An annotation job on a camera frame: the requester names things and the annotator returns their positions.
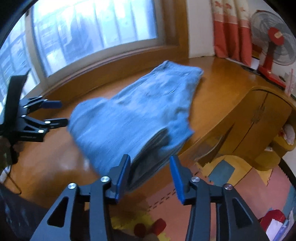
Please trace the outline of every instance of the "cabinet door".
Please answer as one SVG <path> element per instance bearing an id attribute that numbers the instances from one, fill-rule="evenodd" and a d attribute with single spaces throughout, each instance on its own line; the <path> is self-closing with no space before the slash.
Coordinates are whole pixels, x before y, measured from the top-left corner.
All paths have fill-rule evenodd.
<path id="1" fill-rule="evenodd" d="M 278 134 L 291 114 L 291 107 L 281 98 L 268 94 L 252 127 L 234 151 L 234 155 L 243 158 L 251 166 Z"/>
<path id="2" fill-rule="evenodd" d="M 254 121 L 259 118 L 266 96 L 265 91 L 251 91 L 230 113 L 229 118 L 234 120 L 234 126 L 219 151 L 221 155 L 230 155 L 237 148 Z"/>

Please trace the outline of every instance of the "electric fan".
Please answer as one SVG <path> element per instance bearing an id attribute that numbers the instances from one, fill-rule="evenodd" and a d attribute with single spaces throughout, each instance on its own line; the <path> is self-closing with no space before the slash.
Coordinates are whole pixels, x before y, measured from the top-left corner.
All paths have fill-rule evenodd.
<path id="1" fill-rule="evenodd" d="M 251 19 L 253 44 L 262 48 L 266 55 L 263 65 L 258 72 L 282 88 L 285 83 L 271 72 L 272 63 L 291 65 L 296 60 L 296 39 L 289 27 L 277 15 L 268 11 L 258 11 Z"/>

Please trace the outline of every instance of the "cabinet handle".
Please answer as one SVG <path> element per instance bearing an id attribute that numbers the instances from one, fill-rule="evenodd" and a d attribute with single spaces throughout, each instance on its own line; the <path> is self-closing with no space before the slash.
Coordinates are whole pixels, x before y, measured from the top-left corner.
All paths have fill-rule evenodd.
<path id="1" fill-rule="evenodd" d="M 262 106 L 261 109 L 260 109 L 260 112 L 259 112 L 258 118 L 257 118 L 257 120 L 255 121 L 256 124 L 261 120 L 261 117 L 262 117 L 264 111 L 265 111 L 265 106 Z"/>
<path id="2" fill-rule="evenodd" d="M 260 116 L 260 112 L 261 112 L 261 107 L 259 107 L 259 108 L 255 111 L 255 113 L 254 113 L 254 115 L 253 115 L 253 118 L 251 119 L 251 123 L 258 123 L 258 121 L 259 121 L 259 116 Z"/>

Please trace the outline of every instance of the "white paper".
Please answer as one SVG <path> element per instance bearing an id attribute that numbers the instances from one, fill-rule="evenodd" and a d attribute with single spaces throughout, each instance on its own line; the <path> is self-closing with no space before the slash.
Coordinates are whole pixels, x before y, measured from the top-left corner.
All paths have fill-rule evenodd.
<path id="1" fill-rule="evenodd" d="M 281 222 L 275 219 L 271 220 L 270 225 L 266 230 L 266 235 L 270 241 L 273 241 L 274 237 L 276 236 L 277 232 L 280 230 L 282 226 L 283 224 Z"/>
<path id="2" fill-rule="evenodd" d="M 259 67 L 259 59 L 252 58 L 251 69 L 258 69 L 258 67 Z"/>

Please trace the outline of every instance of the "curtain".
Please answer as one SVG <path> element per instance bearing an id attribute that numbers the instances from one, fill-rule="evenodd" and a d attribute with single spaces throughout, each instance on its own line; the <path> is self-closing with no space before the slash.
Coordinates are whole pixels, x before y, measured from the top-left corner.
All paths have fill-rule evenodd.
<path id="1" fill-rule="evenodd" d="M 247 0 L 212 0 L 215 53 L 250 66 L 252 38 Z"/>

